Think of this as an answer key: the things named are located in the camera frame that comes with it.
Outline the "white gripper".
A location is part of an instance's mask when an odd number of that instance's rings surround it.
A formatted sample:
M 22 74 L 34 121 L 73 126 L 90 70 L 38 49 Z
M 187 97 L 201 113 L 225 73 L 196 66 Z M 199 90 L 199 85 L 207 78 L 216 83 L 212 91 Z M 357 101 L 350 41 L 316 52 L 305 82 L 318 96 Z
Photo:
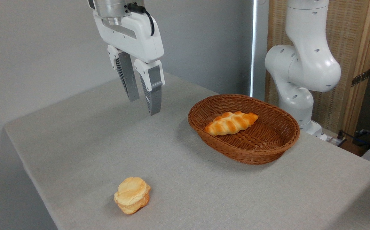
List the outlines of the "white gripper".
M 138 100 L 138 86 L 130 55 L 136 57 L 135 69 L 141 83 L 150 116 L 160 112 L 163 44 L 155 19 L 142 0 L 89 0 L 101 38 L 109 44 L 107 52 L 130 102 Z

